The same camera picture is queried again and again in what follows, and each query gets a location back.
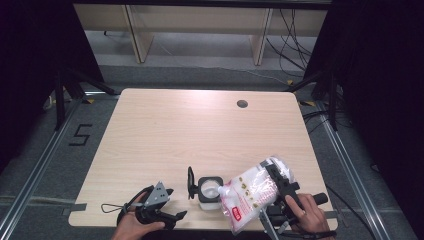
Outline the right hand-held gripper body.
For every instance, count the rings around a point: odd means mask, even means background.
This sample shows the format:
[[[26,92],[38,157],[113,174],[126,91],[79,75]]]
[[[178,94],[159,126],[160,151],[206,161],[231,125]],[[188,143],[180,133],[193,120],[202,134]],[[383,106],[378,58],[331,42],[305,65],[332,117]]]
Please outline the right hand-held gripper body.
[[[329,232],[310,234],[295,233],[287,230],[289,226],[297,223],[297,218],[286,203],[285,196],[293,197],[297,204],[301,206],[296,193],[299,189],[297,182],[288,183],[283,191],[278,190],[277,199],[271,205],[260,210],[259,219],[264,227],[264,232],[271,240],[283,240],[285,237],[301,240],[319,240],[329,236]]]

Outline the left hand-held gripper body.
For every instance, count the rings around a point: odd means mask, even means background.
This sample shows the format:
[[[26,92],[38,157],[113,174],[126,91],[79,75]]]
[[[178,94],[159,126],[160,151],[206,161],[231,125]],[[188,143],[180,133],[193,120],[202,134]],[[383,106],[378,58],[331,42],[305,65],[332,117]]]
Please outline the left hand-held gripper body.
[[[161,208],[169,201],[163,183],[158,182],[155,186],[147,187],[142,193],[143,196],[134,204],[137,220],[142,224],[163,222],[166,230],[172,230],[176,221],[168,219],[168,213],[161,211]]]

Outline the glass jar with black lid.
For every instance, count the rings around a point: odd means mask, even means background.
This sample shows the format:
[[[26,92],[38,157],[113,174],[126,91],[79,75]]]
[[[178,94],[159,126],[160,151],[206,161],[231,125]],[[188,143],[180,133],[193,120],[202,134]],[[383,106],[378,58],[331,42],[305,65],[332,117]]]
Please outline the glass jar with black lid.
[[[199,206],[204,211],[220,209],[221,200],[218,189],[224,185],[223,179],[219,176],[206,176],[195,181],[191,166],[188,167],[187,175],[188,198],[198,197]]]

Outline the red and white sugar pouch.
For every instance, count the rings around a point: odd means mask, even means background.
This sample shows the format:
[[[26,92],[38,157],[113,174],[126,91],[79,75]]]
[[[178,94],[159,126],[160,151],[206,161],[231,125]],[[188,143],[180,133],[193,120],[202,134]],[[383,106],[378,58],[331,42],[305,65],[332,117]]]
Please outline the red and white sugar pouch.
[[[296,182],[292,170],[285,162],[276,156],[270,156],[218,189],[222,210],[233,234],[242,231],[259,217],[261,209],[277,199],[279,191],[265,169],[270,164],[277,166],[288,183]]]

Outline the person's right hand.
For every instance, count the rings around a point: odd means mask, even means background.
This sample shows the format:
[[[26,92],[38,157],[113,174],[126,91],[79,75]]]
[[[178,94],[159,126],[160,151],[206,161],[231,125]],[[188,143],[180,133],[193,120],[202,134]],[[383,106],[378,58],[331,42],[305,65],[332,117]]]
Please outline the person's right hand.
[[[318,207],[311,194],[298,194],[301,206],[293,197],[286,195],[285,201],[297,218],[291,229],[298,233],[318,234],[330,230],[324,211]]]

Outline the person's left hand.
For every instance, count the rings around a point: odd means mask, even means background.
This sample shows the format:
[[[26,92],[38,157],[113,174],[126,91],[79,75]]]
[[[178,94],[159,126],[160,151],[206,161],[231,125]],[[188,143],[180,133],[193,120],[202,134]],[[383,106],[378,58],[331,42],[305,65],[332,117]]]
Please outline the person's left hand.
[[[146,234],[161,230],[164,227],[165,224],[163,222],[140,223],[135,215],[135,207],[130,206],[122,216],[111,240],[141,240]]]

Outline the black tripod stand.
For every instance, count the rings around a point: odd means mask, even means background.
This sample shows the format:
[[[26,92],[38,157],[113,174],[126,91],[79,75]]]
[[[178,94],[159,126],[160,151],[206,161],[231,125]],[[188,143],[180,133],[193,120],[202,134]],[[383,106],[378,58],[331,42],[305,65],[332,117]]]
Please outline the black tripod stand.
[[[323,100],[328,97],[328,116],[330,126],[334,131],[337,131],[336,125],[336,106],[337,106],[337,82],[332,73],[326,71],[318,71],[304,77],[302,81],[287,89],[287,92],[294,93],[297,90],[314,83],[315,87],[312,90],[311,96],[314,100]]]
[[[86,94],[80,82],[86,82],[108,95],[114,96],[118,94],[117,91],[108,87],[104,82],[91,78],[80,71],[66,67],[61,67],[58,70],[54,82],[54,92],[56,96],[56,130],[59,130],[64,125],[66,119],[64,91],[67,91],[72,99],[82,100]]]

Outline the black curtain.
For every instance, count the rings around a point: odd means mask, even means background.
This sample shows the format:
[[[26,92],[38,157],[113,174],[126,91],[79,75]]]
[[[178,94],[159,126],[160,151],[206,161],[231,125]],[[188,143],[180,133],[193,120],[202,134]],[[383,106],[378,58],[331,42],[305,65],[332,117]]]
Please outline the black curtain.
[[[103,76],[73,0],[0,0],[0,173],[18,155],[57,73]]]
[[[308,74],[332,68],[357,131],[424,240],[424,0],[329,0]]]

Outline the light wooden shelf unit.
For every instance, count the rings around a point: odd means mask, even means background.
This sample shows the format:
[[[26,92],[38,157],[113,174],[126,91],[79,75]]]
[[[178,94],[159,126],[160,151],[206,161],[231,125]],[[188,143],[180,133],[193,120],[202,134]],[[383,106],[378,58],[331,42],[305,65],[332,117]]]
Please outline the light wooden shelf unit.
[[[136,61],[146,61],[156,33],[241,34],[250,38],[255,65],[262,63],[268,36],[286,35],[283,22],[292,19],[297,36],[319,35],[327,12],[271,8],[142,6],[76,3],[85,30],[127,31]]]

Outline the aluminium floor rail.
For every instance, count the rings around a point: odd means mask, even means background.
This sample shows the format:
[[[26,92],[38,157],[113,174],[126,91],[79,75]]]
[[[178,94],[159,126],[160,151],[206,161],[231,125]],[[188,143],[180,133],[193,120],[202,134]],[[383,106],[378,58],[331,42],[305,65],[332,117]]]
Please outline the aluminium floor rail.
[[[47,146],[44,148],[34,168],[30,172],[29,177],[25,181],[25,184],[21,188],[18,195],[13,199],[9,210],[0,222],[0,240],[9,240],[10,236],[12,235],[28,202],[30,201],[33,192],[39,185],[44,172],[46,171],[60,142],[62,141],[72,117],[81,104],[81,99],[72,100],[69,104],[69,107],[65,112],[65,119],[63,120],[62,124],[54,130]]]
[[[330,116],[322,114],[320,118],[375,239],[391,240],[381,215],[371,200],[338,132],[330,123]]]

